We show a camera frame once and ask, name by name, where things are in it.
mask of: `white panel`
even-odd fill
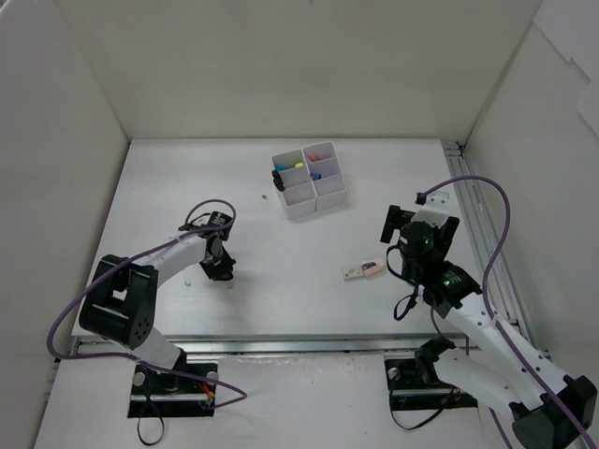
[[[596,0],[545,0],[534,23],[560,51],[574,60],[592,84],[577,103],[577,110],[599,134],[599,2]]]
[[[465,138],[540,0],[58,0],[132,138]]]
[[[0,67],[0,447],[24,448],[46,333],[88,273],[126,142],[52,1],[0,9]]]
[[[226,359],[219,373],[249,398],[214,418],[167,419],[161,448],[502,447],[483,434],[477,409],[443,412],[418,432],[396,427],[381,355]],[[119,360],[63,362],[36,449],[138,447],[137,420],[126,419],[132,375],[133,364]],[[221,387],[216,395],[218,401],[233,398]],[[398,419],[410,425],[430,413]],[[150,432],[156,424],[142,427]]]
[[[599,137],[575,104],[588,78],[535,26],[466,148],[513,208],[504,256],[537,346],[599,384]],[[485,190],[501,231],[503,202]],[[599,427],[592,428],[599,439]]]
[[[389,205],[416,210],[416,192],[449,178],[440,141],[334,140],[346,203],[289,221],[272,184],[271,157],[321,141],[134,140],[96,262],[107,253],[152,248],[172,235],[195,204],[219,197],[239,214],[225,244],[238,262],[234,287],[210,281],[199,265],[175,275],[158,290],[154,325],[163,334],[226,340],[433,334],[426,305],[401,323],[393,320],[393,307],[411,293],[410,285],[390,274],[344,282],[341,270],[384,257],[388,245],[379,239]],[[444,190],[454,198],[450,213],[460,217],[453,186]],[[464,225],[449,258],[480,280]],[[401,266],[398,252],[390,261]]]

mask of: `bolt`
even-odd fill
[[[210,371],[208,374],[206,374],[206,379],[212,379],[213,381],[218,381],[218,372],[216,371]],[[214,382],[206,382],[206,384],[213,386],[216,385]]]
[[[134,386],[142,386],[144,382],[146,382],[146,375],[143,372],[138,371],[133,375]]]
[[[389,371],[387,371],[387,377],[391,381],[396,381],[400,378],[400,371],[395,367],[389,368]]]

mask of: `white wall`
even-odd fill
[[[599,385],[599,137],[576,110],[588,84],[533,25],[466,155],[510,196],[504,256],[535,341]],[[485,194],[501,232],[503,203]]]
[[[464,139],[540,0],[57,0],[131,138]]]
[[[52,0],[0,9],[0,61],[0,447],[20,449],[43,408],[48,328],[87,278],[126,141]]]

